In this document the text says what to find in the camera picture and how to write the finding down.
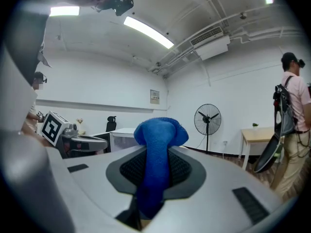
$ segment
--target blue towel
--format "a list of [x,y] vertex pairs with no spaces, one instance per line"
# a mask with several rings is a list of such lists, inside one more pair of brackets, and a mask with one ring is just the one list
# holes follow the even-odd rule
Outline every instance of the blue towel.
[[163,191],[170,185],[167,149],[188,141],[186,130],[174,119],[153,118],[138,125],[134,137],[147,145],[145,176],[137,190],[138,208],[149,218],[161,208]]

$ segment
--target white wall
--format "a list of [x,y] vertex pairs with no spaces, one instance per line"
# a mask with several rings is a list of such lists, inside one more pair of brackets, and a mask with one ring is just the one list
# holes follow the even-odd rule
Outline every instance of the white wall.
[[[87,134],[105,132],[108,116],[117,116],[117,129],[166,116],[167,89],[159,76],[100,55],[46,50],[45,56],[53,68],[37,68],[48,77],[37,91],[37,111],[56,111],[74,123],[82,118]],[[150,89],[160,92],[160,105],[150,104]]]
[[[274,125],[273,92],[281,82],[282,53],[292,51],[306,62],[301,76],[311,81],[310,47],[301,38],[267,39],[241,45],[232,43],[229,52],[204,62],[211,81],[200,64],[184,68],[167,79],[168,117],[177,119],[186,128],[190,138],[185,146],[206,149],[206,140],[195,128],[193,118],[203,104],[214,104],[221,112],[219,130],[209,138],[209,150],[239,154],[241,129]],[[261,144],[251,154],[260,154]]]

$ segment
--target standing fan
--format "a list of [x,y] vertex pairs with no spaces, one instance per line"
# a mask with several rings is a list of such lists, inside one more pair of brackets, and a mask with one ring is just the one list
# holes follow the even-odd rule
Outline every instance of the standing fan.
[[208,150],[208,136],[214,134],[220,127],[222,116],[218,108],[212,104],[203,104],[194,114],[194,125],[198,132],[207,135],[206,154]]

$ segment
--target pink shirt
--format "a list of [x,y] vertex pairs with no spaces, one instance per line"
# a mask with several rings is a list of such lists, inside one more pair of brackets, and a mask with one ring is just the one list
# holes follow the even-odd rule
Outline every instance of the pink shirt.
[[284,72],[282,79],[283,86],[289,76],[293,77],[290,79],[286,89],[290,93],[294,117],[298,119],[296,130],[304,132],[309,130],[306,125],[305,115],[303,113],[303,105],[311,103],[309,90],[303,78],[291,72]]

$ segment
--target air conditioner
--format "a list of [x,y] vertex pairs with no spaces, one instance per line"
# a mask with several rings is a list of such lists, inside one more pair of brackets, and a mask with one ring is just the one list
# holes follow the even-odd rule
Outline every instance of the air conditioner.
[[228,35],[212,41],[210,43],[205,44],[197,48],[195,51],[201,57],[202,60],[206,60],[211,58],[215,55],[221,54],[223,52],[228,51],[228,44],[230,43],[230,38]]
[[205,33],[199,35],[198,37],[190,41],[191,45],[196,49],[208,42],[214,41],[220,37],[223,37],[224,32],[221,27],[213,28]]

